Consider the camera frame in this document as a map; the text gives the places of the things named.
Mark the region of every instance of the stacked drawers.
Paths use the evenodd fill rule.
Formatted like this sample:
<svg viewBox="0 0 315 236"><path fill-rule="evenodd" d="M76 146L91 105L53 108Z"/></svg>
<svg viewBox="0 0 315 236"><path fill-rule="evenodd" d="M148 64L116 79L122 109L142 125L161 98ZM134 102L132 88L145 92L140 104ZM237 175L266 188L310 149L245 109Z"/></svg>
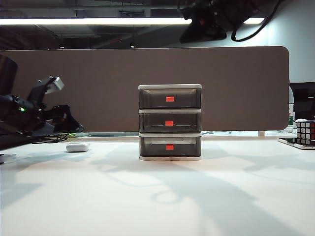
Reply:
<svg viewBox="0 0 315 236"><path fill-rule="evenodd" d="M201 85L140 85L141 160L200 160Z"/></svg>

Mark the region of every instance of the drawer handle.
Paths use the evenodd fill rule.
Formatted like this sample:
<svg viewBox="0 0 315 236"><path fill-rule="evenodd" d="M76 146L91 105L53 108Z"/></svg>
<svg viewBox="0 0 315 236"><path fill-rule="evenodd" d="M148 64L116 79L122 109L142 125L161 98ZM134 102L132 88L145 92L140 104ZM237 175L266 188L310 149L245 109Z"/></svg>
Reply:
<svg viewBox="0 0 315 236"><path fill-rule="evenodd" d="M167 144L166 150L174 150L174 144Z"/></svg>
<svg viewBox="0 0 315 236"><path fill-rule="evenodd" d="M167 101L167 102L174 102L174 100L175 100L175 99L174 99L174 96L167 96L167 97L166 97L166 101Z"/></svg>
<svg viewBox="0 0 315 236"><path fill-rule="evenodd" d="M174 121L172 121L172 120L167 120L167 121L165 122L165 126L174 126Z"/></svg>

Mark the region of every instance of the ceiling light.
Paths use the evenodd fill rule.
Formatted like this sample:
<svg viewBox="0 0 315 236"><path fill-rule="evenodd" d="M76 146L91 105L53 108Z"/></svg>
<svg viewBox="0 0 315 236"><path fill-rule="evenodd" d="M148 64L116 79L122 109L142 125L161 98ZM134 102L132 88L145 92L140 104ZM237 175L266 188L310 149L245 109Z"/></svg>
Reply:
<svg viewBox="0 0 315 236"><path fill-rule="evenodd" d="M184 18L19 18L0 19L0 25L188 25Z"/></svg>
<svg viewBox="0 0 315 236"><path fill-rule="evenodd" d="M259 25L264 19L265 18L248 18L246 21L244 21L244 23L249 25Z"/></svg>

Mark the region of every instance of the wire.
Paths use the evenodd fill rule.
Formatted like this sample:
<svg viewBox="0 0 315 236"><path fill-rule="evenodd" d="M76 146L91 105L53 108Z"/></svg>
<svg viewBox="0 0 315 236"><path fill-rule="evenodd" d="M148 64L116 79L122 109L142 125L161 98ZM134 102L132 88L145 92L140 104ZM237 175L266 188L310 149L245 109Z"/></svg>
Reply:
<svg viewBox="0 0 315 236"><path fill-rule="evenodd" d="M178 0L177 1L177 11L178 11L178 13L181 15L182 13L181 13L181 6L182 6L182 2L183 2L183 0Z"/></svg>
<svg viewBox="0 0 315 236"><path fill-rule="evenodd" d="M205 132L202 132L201 134L202 135L204 135L204 134L213 134L213 131L205 131Z"/></svg>
<svg viewBox="0 0 315 236"><path fill-rule="evenodd" d="M67 140L68 134L41 136L32 140L32 144L55 144Z"/></svg>
<svg viewBox="0 0 315 236"><path fill-rule="evenodd" d="M259 27L258 30L256 30L255 33L253 33L252 35L248 36L248 37L245 37L245 38L242 38L242 39L236 39L236 30L233 31L232 35L231 35L231 39L234 41L234 42L244 42L246 40L249 40L253 37L255 37L263 28L265 28L265 26L271 21L271 19L274 17L275 13L277 12L278 10L278 7L280 6L280 4L285 1L285 0L278 0L277 4L275 5L274 7L274 10L272 11L272 13L270 14L270 16L265 20L265 22L262 24L261 27Z"/></svg>

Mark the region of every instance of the water bottle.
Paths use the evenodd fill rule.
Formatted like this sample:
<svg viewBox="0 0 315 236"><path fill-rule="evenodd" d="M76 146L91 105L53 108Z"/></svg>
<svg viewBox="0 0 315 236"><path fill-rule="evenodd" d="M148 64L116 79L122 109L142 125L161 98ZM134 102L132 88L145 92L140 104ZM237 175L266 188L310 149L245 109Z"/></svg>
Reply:
<svg viewBox="0 0 315 236"><path fill-rule="evenodd" d="M285 129L288 133L293 132L293 125L294 125L293 106L294 106L294 96L293 96L293 91L291 87L289 86L289 120L288 120L288 126Z"/></svg>

